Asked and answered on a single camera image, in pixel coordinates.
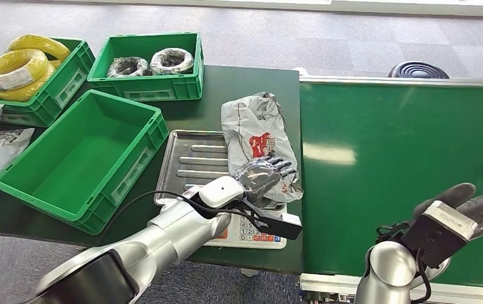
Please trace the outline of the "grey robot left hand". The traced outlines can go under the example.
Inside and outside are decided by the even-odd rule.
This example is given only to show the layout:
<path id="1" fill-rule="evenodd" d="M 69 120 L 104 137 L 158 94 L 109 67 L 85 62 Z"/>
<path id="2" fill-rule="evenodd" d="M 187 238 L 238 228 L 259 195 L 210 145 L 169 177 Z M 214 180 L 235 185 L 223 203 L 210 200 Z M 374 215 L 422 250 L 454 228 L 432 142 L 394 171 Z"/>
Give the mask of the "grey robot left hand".
<path id="1" fill-rule="evenodd" d="M 265 195 L 284 177 L 296 173 L 291 161 L 277 156 L 263 156 L 250 160 L 231 176 L 243 186 L 249 203 L 258 208 L 275 208 L 281 205 L 278 199 L 265 198 Z"/>

